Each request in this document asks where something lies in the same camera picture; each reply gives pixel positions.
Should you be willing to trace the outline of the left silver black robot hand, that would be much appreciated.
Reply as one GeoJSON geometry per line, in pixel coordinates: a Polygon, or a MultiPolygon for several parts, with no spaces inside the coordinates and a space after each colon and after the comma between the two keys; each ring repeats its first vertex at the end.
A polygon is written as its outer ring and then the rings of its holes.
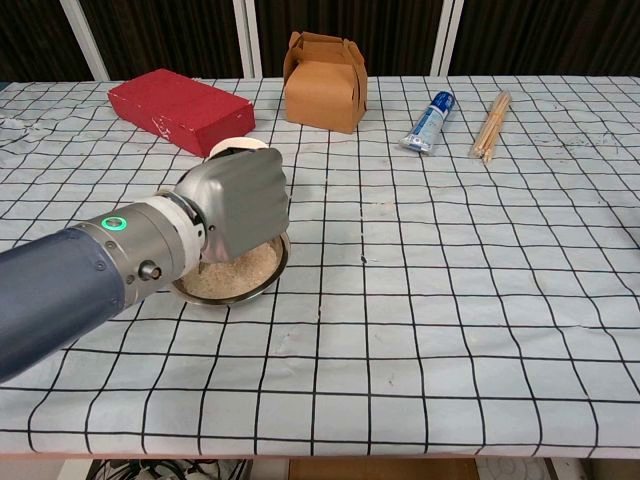
{"type": "Polygon", "coordinates": [[[284,233],[289,225],[282,155],[274,148],[219,153],[175,187],[202,220],[202,259],[230,262],[284,233]]]}

